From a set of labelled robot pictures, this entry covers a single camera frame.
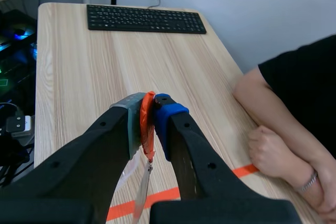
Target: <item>orange packet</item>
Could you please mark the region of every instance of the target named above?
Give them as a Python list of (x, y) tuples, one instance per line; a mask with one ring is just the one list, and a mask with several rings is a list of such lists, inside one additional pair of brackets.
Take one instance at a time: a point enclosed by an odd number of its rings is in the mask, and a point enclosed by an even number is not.
[(153, 118), (153, 105), (154, 105), (153, 91), (145, 94), (140, 108), (140, 140), (145, 156), (149, 162), (153, 162), (154, 156), (154, 118)]

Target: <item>person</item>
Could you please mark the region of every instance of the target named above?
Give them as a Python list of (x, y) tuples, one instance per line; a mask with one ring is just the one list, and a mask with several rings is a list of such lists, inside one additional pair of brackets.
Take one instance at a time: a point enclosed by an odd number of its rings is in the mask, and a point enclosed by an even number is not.
[(336, 223), (336, 35), (258, 65), (233, 95), (259, 125), (249, 134), (252, 163)]

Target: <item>orange object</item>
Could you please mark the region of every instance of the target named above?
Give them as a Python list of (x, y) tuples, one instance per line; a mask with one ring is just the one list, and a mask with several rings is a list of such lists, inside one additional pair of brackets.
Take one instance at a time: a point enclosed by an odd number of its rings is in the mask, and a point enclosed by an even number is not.
[[(254, 165), (246, 165), (232, 170), (232, 172), (238, 178), (247, 176), (249, 174), (253, 174), (257, 171), (258, 169)], [(180, 191), (178, 187), (174, 187), (165, 191), (160, 191), (156, 194), (148, 195), (144, 209), (151, 207), (152, 204), (154, 204), (155, 202), (178, 199), (179, 197), (180, 197)], [(129, 215), (133, 213), (133, 211), (134, 211), (134, 200), (110, 207), (109, 214), (107, 215), (107, 221), (120, 218), (125, 215)]]
[(140, 140), (143, 152), (149, 162), (153, 162), (154, 156), (154, 119), (153, 104), (155, 93), (153, 91), (145, 94), (140, 108)]

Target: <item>sleeve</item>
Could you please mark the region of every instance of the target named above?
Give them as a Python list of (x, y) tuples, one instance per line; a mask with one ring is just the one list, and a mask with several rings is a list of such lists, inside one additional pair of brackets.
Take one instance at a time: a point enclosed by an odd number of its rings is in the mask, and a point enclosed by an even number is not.
[(319, 87), (336, 77), (336, 35), (285, 52), (259, 70), (280, 98)]

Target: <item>orange tape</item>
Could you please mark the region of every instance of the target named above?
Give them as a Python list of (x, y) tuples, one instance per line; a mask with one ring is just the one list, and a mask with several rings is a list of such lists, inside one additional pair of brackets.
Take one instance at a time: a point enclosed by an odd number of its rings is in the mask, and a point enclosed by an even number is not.
[[(238, 177), (244, 177), (246, 175), (255, 173), (258, 169), (254, 165), (246, 165), (241, 168), (232, 170), (233, 173)], [(150, 208), (154, 203), (164, 200), (173, 200), (180, 197), (180, 191), (178, 187), (174, 187), (169, 190), (161, 191), (156, 194), (151, 194), (147, 196), (144, 209)], [(110, 207), (109, 213), (107, 215), (107, 221), (123, 217), (125, 215), (132, 214), (134, 211), (134, 200)]]

